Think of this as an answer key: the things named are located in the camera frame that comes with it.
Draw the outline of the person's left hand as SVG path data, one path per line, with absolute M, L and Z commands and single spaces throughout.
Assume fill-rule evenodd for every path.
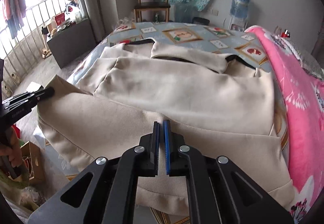
M 16 132 L 11 127 L 11 137 L 10 137 L 10 146 L 5 146 L 4 144 L 0 145 L 0 154 L 1 156 L 8 157 L 9 162 L 12 167 L 18 167 L 22 164 L 22 152 L 19 146 L 19 139 Z

